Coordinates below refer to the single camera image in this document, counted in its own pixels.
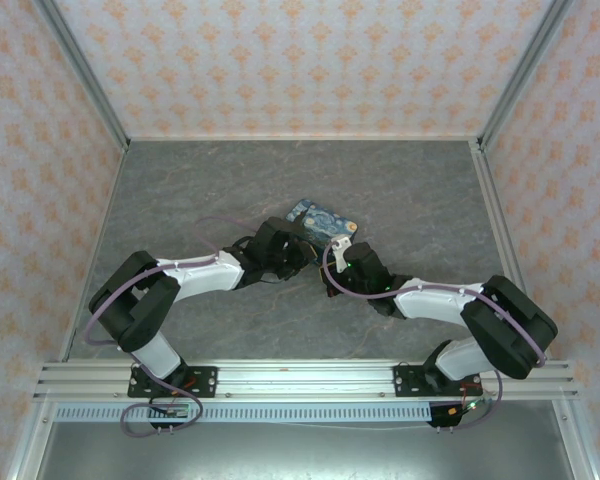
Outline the starry night tin box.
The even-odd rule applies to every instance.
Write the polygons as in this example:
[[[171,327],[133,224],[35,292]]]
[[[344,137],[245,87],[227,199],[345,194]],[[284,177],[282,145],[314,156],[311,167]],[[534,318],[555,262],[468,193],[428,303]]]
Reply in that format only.
[[[301,237],[316,253],[314,262],[320,264],[325,247],[333,237],[346,235],[353,240],[358,224],[308,199],[301,199],[285,215],[285,219],[301,225]]]

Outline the grey metal shelf sheet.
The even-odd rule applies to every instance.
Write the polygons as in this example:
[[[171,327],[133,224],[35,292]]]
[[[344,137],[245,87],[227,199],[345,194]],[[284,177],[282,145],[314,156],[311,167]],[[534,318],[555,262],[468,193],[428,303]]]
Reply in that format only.
[[[575,480],[556,428],[519,410],[466,431],[200,424],[132,439],[57,424],[38,480]]]

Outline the aluminium arm base rail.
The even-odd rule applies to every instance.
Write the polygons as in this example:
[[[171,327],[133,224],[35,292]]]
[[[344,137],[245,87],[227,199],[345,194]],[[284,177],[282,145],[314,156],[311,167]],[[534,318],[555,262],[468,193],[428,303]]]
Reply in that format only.
[[[396,360],[210,360],[218,368],[215,402],[392,402]],[[129,360],[74,360],[43,365],[37,401],[122,402]],[[550,361],[525,380],[503,376],[505,400],[576,399],[583,391],[568,361]]]

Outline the aluminium rear frame rail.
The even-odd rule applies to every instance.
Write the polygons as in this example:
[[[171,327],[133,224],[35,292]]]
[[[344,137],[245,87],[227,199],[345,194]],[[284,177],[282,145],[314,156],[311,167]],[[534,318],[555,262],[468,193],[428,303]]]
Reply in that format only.
[[[236,141],[443,141],[478,143],[477,135],[194,135],[194,136],[131,136],[131,143],[138,142],[236,142]]]

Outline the aluminium side frame rail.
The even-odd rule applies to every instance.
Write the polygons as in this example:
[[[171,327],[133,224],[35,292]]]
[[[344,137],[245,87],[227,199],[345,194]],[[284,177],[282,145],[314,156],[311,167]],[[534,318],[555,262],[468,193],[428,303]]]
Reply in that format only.
[[[479,291],[466,290],[472,301],[463,309],[464,319],[495,369],[523,379],[545,365],[558,329],[526,295],[486,154],[477,141],[469,148],[504,273],[492,276]]]
[[[113,209],[115,196],[116,196],[118,187],[120,185],[122,172],[124,170],[124,166],[125,166],[125,163],[126,163],[126,160],[128,157],[128,151],[129,151],[129,149],[122,151],[118,166],[115,170],[115,174],[113,176],[113,180],[110,185],[109,193],[106,198],[105,210],[104,210],[104,213],[102,215],[102,218],[99,223],[98,230],[97,230],[98,235],[96,238],[96,242],[94,244],[94,247],[93,247],[90,257],[89,257],[89,262],[87,264],[87,272],[86,272],[86,276],[84,278],[84,282],[82,285],[82,293],[81,293],[78,305],[74,311],[74,314],[71,317],[71,320],[69,322],[67,332],[65,333],[65,335],[63,337],[62,345],[60,348],[60,353],[57,357],[57,360],[61,363],[67,362],[70,359],[71,351],[72,351],[73,345],[76,341],[76,338],[79,336],[79,334],[83,330],[82,320],[86,316],[86,312],[88,311],[87,306],[88,306],[88,301],[90,298],[90,296],[89,296],[90,287],[91,287],[91,284],[93,281],[95,268],[97,266],[98,256],[99,256],[101,246],[103,243],[104,235],[105,235],[106,228],[107,228],[107,223],[108,223],[109,217],[110,217],[112,209]]]

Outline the aluminium corner frame post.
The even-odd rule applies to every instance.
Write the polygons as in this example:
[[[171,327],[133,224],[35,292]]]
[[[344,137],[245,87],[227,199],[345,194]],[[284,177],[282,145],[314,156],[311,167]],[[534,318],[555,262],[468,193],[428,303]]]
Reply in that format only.
[[[54,35],[107,131],[122,151],[126,152],[131,140],[56,0],[32,0],[32,2]]]
[[[574,0],[551,0],[548,10],[524,49],[481,135],[477,137],[477,145],[481,152],[486,152],[493,143],[573,2]]]

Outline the aluminium lower frame post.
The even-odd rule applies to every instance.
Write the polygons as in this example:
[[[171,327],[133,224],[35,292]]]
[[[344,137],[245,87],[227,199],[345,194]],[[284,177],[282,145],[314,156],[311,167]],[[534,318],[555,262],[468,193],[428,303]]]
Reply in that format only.
[[[552,406],[573,479],[598,480],[598,472],[590,458],[581,428],[578,401],[553,400]]]
[[[34,403],[16,443],[6,480],[37,480],[57,410],[57,403]]]

